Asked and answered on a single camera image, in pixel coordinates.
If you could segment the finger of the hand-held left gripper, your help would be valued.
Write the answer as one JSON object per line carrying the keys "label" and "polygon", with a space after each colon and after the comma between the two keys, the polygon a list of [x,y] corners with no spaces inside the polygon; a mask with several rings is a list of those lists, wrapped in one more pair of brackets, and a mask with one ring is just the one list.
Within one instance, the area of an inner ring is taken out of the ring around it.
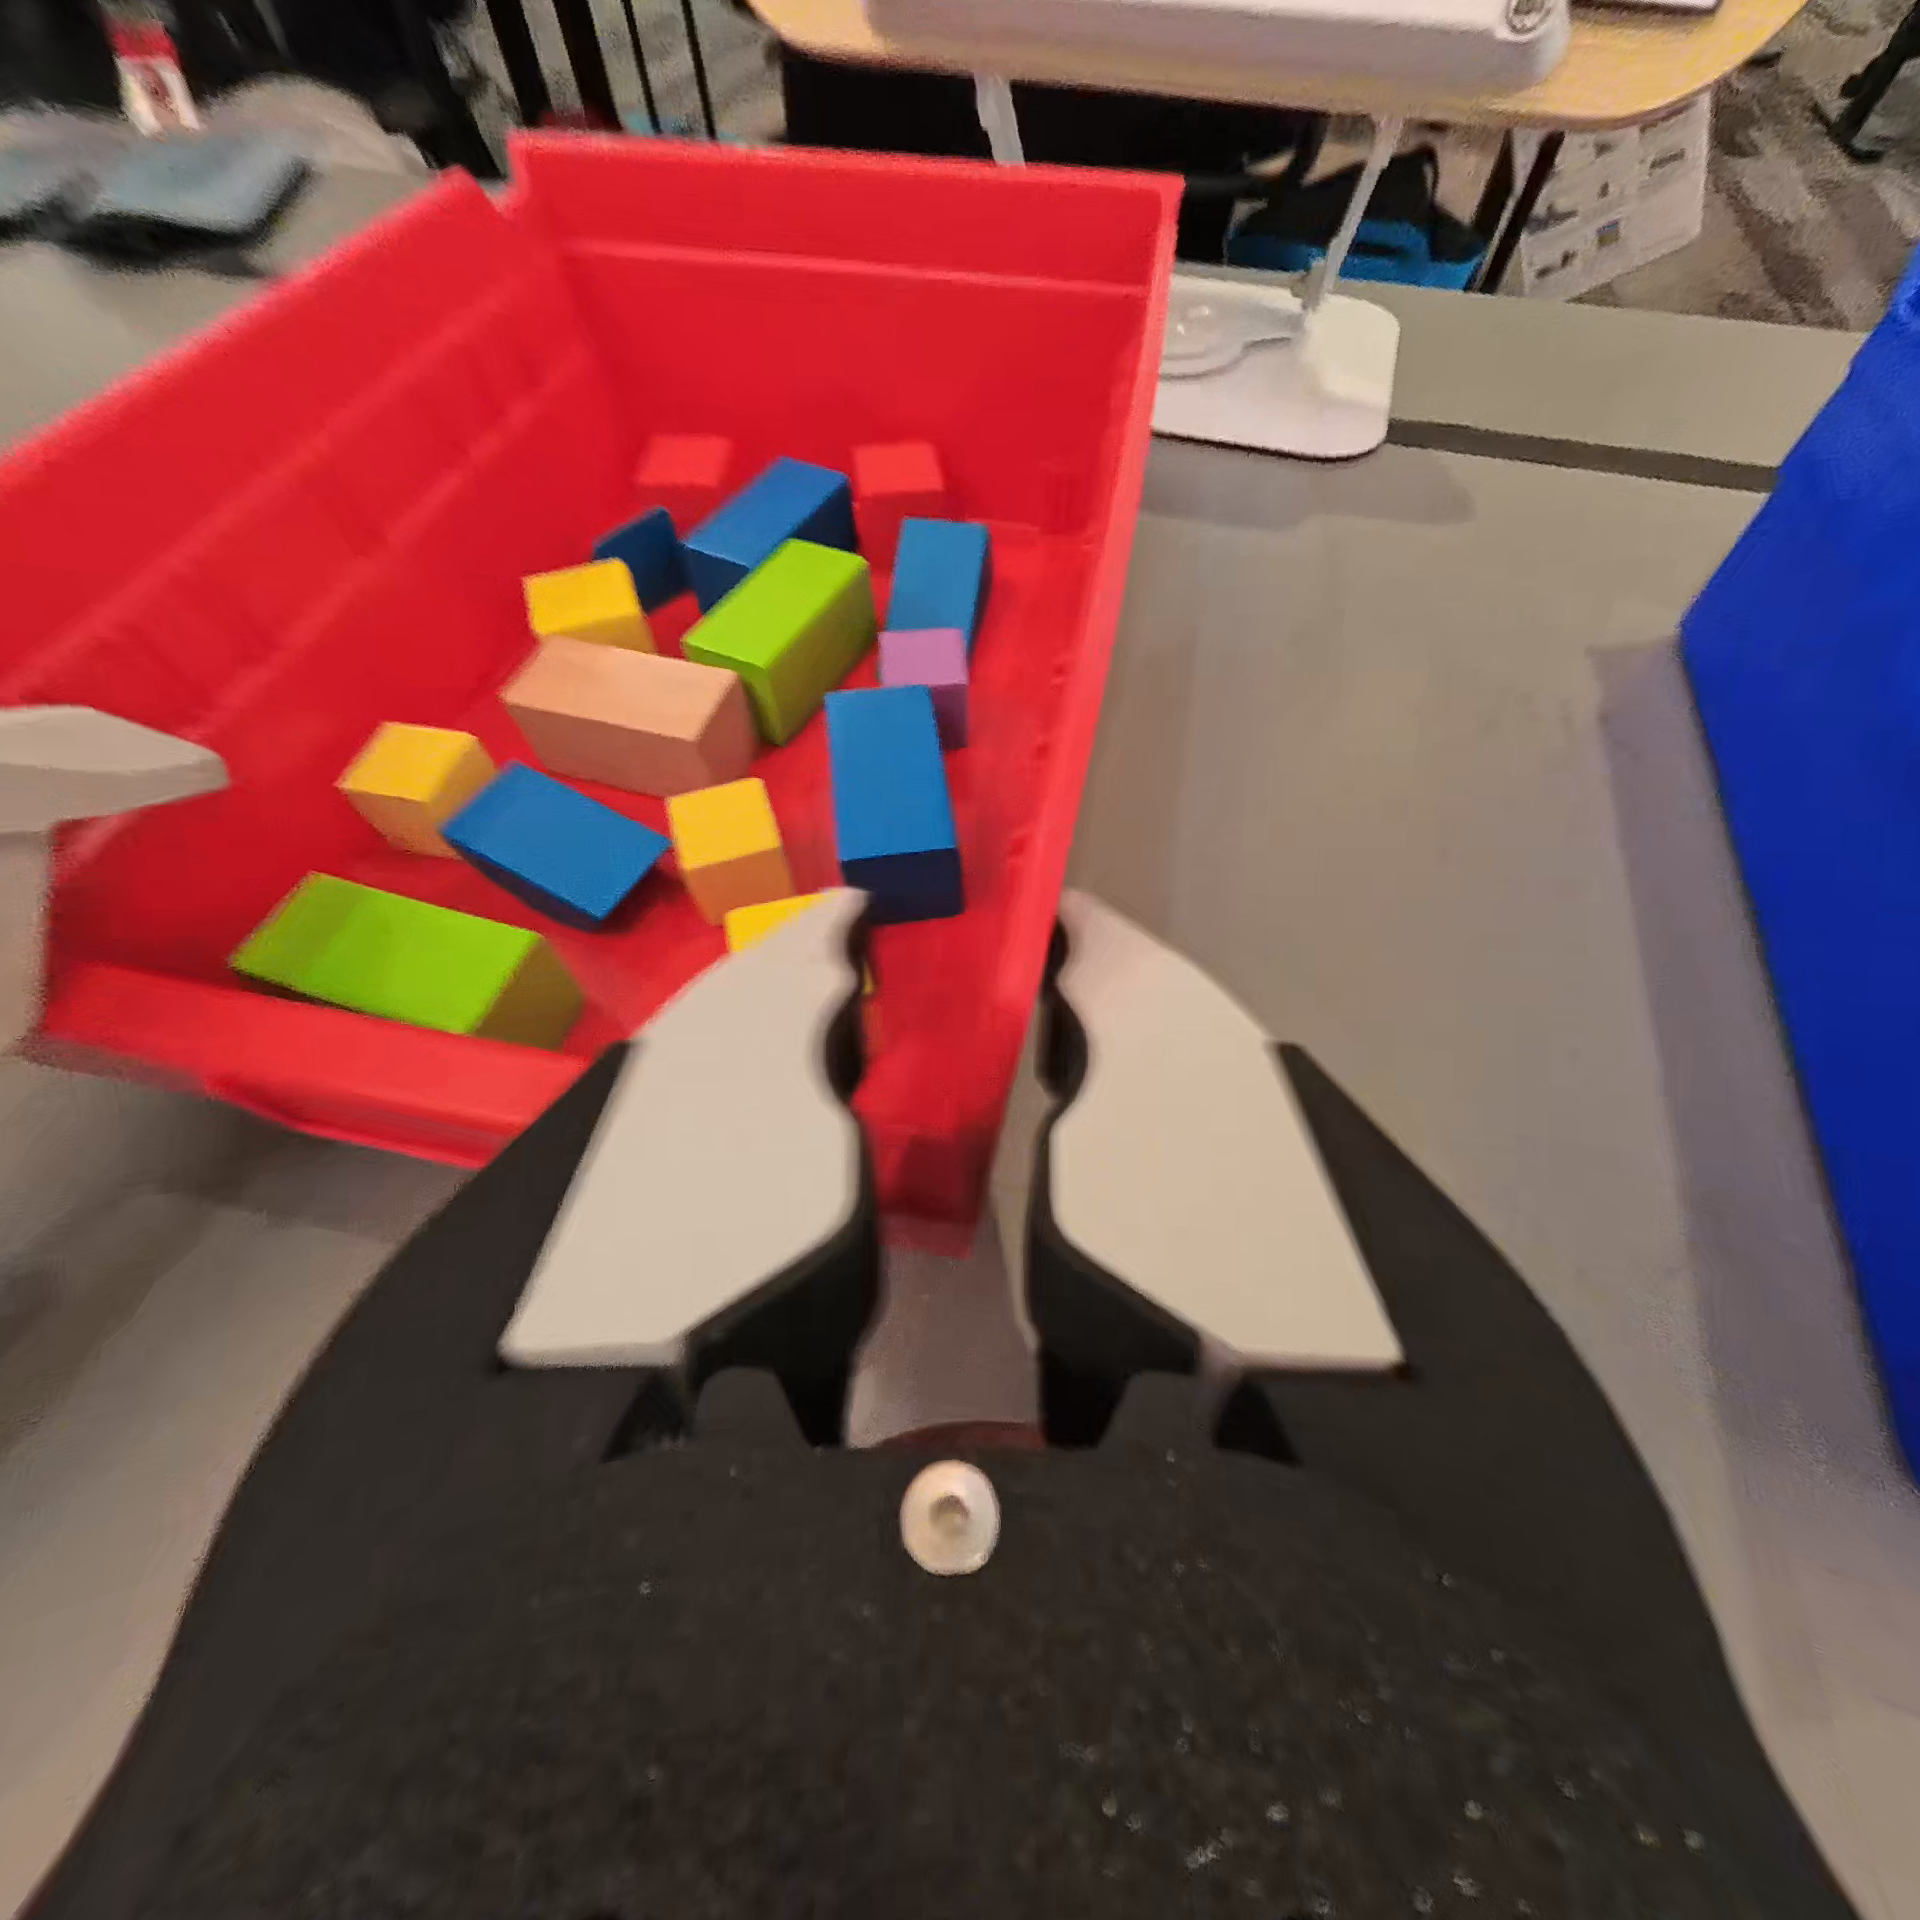
{"label": "finger of the hand-held left gripper", "polygon": [[216,753],[121,716],[1,710],[1,835],[110,820],[225,787]]}

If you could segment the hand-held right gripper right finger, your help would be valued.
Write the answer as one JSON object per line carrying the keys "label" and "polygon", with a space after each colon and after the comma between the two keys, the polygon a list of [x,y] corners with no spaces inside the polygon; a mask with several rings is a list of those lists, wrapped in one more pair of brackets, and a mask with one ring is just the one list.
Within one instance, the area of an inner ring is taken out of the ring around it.
{"label": "hand-held right gripper right finger", "polygon": [[1062,894],[1040,1068],[1023,1312],[1047,1364],[1113,1395],[1401,1369],[1280,1048],[1208,971]]}

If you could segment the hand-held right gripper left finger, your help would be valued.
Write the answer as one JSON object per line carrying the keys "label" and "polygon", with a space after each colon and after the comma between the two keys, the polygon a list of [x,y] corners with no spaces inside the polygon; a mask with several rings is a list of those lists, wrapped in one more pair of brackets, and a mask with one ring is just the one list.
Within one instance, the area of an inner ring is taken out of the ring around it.
{"label": "hand-held right gripper left finger", "polygon": [[607,1101],[500,1336],[519,1372],[764,1369],[844,1400],[878,1305],[849,1110],[861,901],[817,901],[669,1000]]}

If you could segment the red plastic bin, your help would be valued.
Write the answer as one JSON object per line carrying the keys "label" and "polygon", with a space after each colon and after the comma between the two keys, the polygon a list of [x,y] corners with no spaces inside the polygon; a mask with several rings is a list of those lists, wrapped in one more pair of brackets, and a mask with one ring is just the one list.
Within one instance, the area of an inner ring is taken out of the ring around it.
{"label": "red plastic bin", "polygon": [[[724,938],[677,884],[560,928],[337,794],[377,724],[526,755],[497,685],[520,578],[639,505],[667,437],[848,468],[924,443],[992,536],[966,913],[880,928],[855,1110],[880,1212],[968,1234],[1040,992],[1145,480],[1166,176],[519,136],[5,457],[5,707],[77,705],[223,757],[223,794],[55,858],[30,1053],[308,1137],[480,1168]],[[539,928],[583,988],[563,1049],[263,992],[233,950],[308,874]]]}

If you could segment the pile of coloured wooden blocks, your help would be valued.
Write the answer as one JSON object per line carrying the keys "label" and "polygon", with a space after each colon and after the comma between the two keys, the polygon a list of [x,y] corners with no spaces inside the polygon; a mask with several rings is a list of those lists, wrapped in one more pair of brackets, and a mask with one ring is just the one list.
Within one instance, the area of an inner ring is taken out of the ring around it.
{"label": "pile of coloured wooden blocks", "polygon": [[259,992],[585,1049],[845,884],[880,928],[968,905],[953,749],[992,536],[927,448],[779,460],[681,526],[523,581],[470,728],[387,723],[337,774],[387,858],[311,874],[230,950]]}

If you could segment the blue plastic bin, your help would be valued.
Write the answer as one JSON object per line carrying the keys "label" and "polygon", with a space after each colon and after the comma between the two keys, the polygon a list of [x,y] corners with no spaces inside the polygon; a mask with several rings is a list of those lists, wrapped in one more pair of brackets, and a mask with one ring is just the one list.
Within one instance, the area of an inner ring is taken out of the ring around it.
{"label": "blue plastic bin", "polygon": [[1916,259],[1677,652],[1867,1355],[1916,1474]]}

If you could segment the grey desk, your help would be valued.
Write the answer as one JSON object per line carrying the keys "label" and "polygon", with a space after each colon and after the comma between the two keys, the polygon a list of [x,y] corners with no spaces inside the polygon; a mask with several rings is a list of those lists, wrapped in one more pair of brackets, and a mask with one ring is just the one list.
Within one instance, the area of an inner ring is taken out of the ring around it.
{"label": "grey desk", "polygon": [[[1396,418],[1777,464],[1870,321],[1388,291]],[[1916,1489],[1672,630],[1759,496],[1151,451],[1070,882],[1183,949],[1539,1290],[1769,1756],[1916,1915]],[[5,1064],[5,1915],[301,1369],[461,1168]]]}

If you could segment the white board stand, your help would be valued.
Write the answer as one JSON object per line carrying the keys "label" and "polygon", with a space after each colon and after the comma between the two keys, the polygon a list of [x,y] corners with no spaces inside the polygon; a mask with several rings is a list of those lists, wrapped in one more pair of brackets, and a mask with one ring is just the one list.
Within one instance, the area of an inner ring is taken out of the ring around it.
{"label": "white board stand", "polygon": [[[975,72],[972,82],[992,161],[1022,164],[1012,82],[988,72]],[[1183,211],[1225,208],[1247,202],[1261,185],[1281,185],[1280,176],[1268,178],[1243,162],[1188,164],[1181,149],[1196,147],[1205,161],[1201,136],[1217,132],[1213,121],[1225,128],[1233,114],[1245,120],[1240,110],[1206,102],[1151,108],[1151,128],[1126,121],[1126,139],[1147,164],[1180,162]],[[1251,281],[1174,275],[1151,417],[1157,438],[1315,464],[1357,460],[1385,443],[1401,325],[1376,302],[1335,296],[1335,284],[1401,136],[1398,117],[1372,123],[1332,238],[1297,286],[1276,281],[1278,292],[1261,292]]]}

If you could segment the blue floor tub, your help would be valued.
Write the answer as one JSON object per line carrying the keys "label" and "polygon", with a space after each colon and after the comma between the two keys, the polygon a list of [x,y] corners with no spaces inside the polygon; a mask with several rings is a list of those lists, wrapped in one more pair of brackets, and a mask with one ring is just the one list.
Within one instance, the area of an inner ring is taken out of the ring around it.
{"label": "blue floor tub", "polygon": [[[1352,162],[1236,213],[1222,248],[1225,265],[1305,275],[1320,264],[1357,180],[1359,164]],[[1467,291],[1489,242],[1440,202],[1437,185],[1433,141],[1396,153],[1367,200],[1342,276]]]}

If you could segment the white floor sign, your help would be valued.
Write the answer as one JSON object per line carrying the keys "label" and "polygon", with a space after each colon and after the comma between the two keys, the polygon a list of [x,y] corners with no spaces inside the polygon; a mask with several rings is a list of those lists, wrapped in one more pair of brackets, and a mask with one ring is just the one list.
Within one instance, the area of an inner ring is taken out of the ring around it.
{"label": "white floor sign", "polygon": [[1631,128],[1566,136],[1502,291],[1567,302],[1694,244],[1710,155],[1710,91]]}

